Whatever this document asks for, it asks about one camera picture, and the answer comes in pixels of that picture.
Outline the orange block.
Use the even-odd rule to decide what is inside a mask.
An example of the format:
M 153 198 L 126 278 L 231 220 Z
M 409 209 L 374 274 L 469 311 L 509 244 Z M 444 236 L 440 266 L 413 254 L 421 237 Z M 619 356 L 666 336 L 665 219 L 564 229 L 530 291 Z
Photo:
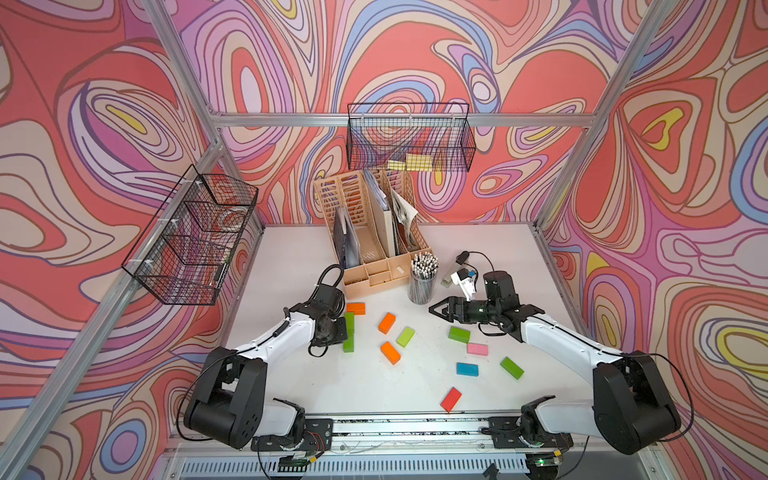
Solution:
M 351 302 L 346 305 L 346 312 L 354 315 L 365 315 L 366 304 L 363 302 Z
M 388 334 L 396 322 L 396 316 L 388 312 L 378 325 L 378 331 L 382 334 Z
M 396 365 L 402 358 L 399 351 L 390 342 L 382 344 L 380 351 L 392 365 Z

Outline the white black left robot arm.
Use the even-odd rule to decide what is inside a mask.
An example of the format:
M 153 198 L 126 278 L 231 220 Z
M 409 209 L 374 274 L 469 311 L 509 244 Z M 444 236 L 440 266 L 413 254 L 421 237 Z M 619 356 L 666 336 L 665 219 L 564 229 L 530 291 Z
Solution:
M 253 440 L 280 448 L 301 446 L 305 409 L 267 396 L 268 374 L 294 352 L 322 356 L 347 340 L 344 293 L 318 284 L 308 300 L 283 310 L 284 318 L 267 333 L 235 349 L 217 347 L 191 385 L 178 427 L 235 449 Z

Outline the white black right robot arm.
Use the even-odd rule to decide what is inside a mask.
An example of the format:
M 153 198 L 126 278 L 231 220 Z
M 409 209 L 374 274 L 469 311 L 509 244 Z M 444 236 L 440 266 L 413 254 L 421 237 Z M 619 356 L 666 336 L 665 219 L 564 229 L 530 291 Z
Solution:
M 431 305 L 429 313 L 449 323 L 494 325 L 568 367 L 592 388 L 586 399 L 546 395 L 524 404 L 515 428 L 522 442 L 539 445 L 555 435 L 579 434 L 599 437 L 631 455 L 680 435 L 682 420 L 650 354 L 605 346 L 522 303 L 505 271 L 485 274 L 483 283 L 485 299 L 449 296 Z

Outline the grey stapler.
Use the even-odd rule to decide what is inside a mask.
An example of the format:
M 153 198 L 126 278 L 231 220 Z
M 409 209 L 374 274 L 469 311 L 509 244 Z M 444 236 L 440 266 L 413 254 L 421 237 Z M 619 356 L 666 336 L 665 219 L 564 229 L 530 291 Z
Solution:
M 454 263 L 448 268 L 447 273 L 443 276 L 441 280 L 441 285 L 443 287 L 448 288 L 450 285 L 453 284 L 453 275 L 458 272 L 460 269 L 462 269 L 468 260 L 469 252 L 468 251 L 462 251 L 460 254 L 458 254 L 455 257 Z

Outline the pink block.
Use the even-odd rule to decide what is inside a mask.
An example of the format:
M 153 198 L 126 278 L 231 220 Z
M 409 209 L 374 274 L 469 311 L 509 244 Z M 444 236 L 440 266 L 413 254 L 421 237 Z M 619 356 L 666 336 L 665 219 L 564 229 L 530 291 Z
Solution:
M 467 353 L 469 355 L 487 357 L 489 355 L 489 347 L 486 344 L 468 343 Z

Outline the light green block centre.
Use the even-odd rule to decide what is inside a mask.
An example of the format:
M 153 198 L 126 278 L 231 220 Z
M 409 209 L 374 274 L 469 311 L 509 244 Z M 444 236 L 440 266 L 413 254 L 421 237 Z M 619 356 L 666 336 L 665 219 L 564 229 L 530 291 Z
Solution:
M 409 342 L 412 340 L 413 336 L 415 334 L 415 330 L 411 327 L 405 327 L 401 334 L 398 336 L 396 343 L 402 347 L 406 348 Z

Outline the teal block lower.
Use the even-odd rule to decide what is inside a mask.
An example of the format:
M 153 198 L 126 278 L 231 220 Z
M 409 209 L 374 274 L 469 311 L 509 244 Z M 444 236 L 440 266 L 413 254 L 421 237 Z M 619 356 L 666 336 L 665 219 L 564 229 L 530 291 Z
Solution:
M 456 364 L 456 374 L 459 376 L 478 377 L 479 366 L 477 364 L 458 362 Z

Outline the red block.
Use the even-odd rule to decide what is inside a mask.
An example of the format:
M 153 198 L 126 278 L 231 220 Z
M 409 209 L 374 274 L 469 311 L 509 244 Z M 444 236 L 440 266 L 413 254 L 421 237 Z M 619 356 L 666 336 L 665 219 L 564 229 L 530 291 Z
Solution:
M 457 388 L 452 387 L 441 401 L 440 407 L 446 413 L 451 413 L 455 409 L 461 397 L 462 393 Z

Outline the beige plastic file organizer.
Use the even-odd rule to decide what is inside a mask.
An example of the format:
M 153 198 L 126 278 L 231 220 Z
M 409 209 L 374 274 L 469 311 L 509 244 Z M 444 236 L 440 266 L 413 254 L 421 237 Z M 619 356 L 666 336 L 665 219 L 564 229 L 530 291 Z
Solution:
M 409 282 L 411 261 L 431 250 L 418 221 L 408 235 L 396 218 L 393 202 L 415 203 L 407 172 L 349 171 L 313 183 L 334 254 L 344 266 L 349 299 L 380 293 Z

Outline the yellow sticky notes pad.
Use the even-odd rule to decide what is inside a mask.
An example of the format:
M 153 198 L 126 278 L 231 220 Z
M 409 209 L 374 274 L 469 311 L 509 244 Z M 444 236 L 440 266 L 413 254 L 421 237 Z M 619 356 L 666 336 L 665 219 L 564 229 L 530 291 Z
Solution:
M 434 168 L 432 155 L 408 153 L 400 159 L 389 159 L 386 168 L 393 171 L 429 172 Z

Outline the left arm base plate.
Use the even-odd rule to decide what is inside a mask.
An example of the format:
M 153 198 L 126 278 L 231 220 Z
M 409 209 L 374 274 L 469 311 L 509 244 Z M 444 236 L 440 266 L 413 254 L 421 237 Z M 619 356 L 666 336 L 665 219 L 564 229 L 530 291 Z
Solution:
M 331 418 L 298 420 L 284 436 L 255 437 L 251 442 L 253 452 L 308 452 L 322 453 L 332 447 L 334 421 Z

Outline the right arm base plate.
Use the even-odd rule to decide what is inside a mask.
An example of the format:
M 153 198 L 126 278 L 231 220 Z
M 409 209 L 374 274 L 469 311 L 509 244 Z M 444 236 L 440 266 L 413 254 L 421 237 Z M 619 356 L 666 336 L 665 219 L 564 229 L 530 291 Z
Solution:
M 569 450 L 573 445 L 570 434 L 552 434 L 525 416 L 496 416 L 480 429 L 496 449 L 559 449 Z

